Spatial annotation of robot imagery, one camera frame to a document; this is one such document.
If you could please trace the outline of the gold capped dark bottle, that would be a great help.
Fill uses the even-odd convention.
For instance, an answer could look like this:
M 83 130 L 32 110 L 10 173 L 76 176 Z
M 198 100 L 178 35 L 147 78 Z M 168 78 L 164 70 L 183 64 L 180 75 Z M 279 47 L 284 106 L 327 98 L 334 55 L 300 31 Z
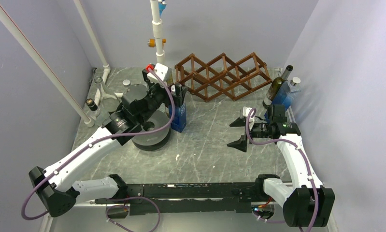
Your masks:
M 168 68 L 165 74 L 165 79 L 166 79 L 167 86 L 171 88 L 171 86 L 174 84 L 171 68 Z

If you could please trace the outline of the blue square bottle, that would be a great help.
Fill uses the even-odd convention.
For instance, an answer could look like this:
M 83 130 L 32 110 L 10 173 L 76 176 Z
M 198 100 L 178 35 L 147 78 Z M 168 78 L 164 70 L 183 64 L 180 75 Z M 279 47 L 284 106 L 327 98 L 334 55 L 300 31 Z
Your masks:
M 290 81 L 284 82 L 272 100 L 272 104 L 281 104 L 285 107 L 285 110 L 288 110 L 301 92 L 300 83 L 301 79 L 299 77 L 293 77 Z
M 173 98 L 173 85 L 171 86 L 171 93 Z M 169 114 L 171 115 L 172 112 L 175 112 L 174 118 L 171 122 L 171 128 L 179 133 L 181 133 L 185 126 L 186 126 L 186 104 L 182 106 L 175 106 L 172 107 L 171 104 L 168 105 Z

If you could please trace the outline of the dark green wine bottle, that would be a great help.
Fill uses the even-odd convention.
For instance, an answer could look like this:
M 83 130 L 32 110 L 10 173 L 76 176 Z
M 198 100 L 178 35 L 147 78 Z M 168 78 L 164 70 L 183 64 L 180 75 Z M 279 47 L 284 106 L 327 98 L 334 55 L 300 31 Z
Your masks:
M 282 72 L 277 72 L 275 79 L 272 81 L 271 86 L 269 87 L 265 98 L 263 99 L 262 105 L 265 110 L 267 110 L 268 106 L 271 105 L 272 100 L 276 96 L 278 90 L 282 86 L 282 84 L 288 80 L 289 75 L 293 71 L 294 67 L 292 65 L 287 65 L 286 68 Z

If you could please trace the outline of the tall clear glass bottle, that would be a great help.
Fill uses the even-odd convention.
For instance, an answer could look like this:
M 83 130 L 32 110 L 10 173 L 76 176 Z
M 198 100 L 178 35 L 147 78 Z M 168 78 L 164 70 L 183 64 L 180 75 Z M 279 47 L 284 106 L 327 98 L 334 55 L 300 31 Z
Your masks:
M 110 114 L 114 113 L 120 104 L 119 98 L 106 86 L 101 76 L 96 76 L 94 81 L 100 94 L 98 106 L 104 108 Z

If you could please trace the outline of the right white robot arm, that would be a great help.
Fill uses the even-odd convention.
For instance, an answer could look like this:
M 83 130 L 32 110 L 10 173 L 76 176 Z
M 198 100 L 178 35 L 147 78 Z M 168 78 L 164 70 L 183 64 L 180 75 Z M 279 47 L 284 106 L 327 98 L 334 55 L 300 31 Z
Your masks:
M 333 189 L 324 187 L 315 174 L 298 125 L 287 119 L 282 104 L 268 106 L 265 122 L 255 122 L 256 112 L 256 108 L 241 108 L 239 117 L 230 127 L 244 127 L 244 135 L 227 146 L 246 152 L 248 144 L 274 143 L 285 159 L 292 182 L 289 187 L 275 174 L 261 174 L 254 187 L 256 198 L 275 200 L 282 207 L 284 223 L 289 227 L 310 232 L 314 227 L 327 226 L 335 194 Z

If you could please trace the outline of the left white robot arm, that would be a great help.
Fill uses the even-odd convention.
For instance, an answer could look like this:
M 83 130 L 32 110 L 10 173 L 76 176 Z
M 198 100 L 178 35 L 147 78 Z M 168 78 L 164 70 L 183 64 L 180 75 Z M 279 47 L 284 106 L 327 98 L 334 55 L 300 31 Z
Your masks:
M 161 84 L 133 85 L 122 96 L 122 102 L 103 121 L 95 133 L 60 161 L 46 168 L 34 167 L 29 177 L 34 193 L 47 213 L 59 217 L 75 204 L 95 199 L 111 199 L 120 203 L 128 195 L 128 186 L 117 174 L 105 178 L 81 181 L 84 172 L 110 152 L 135 136 L 150 135 L 143 127 L 162 105 L 170 109 L 183 102 L 187 87 L 179 83 L 171 88 Z

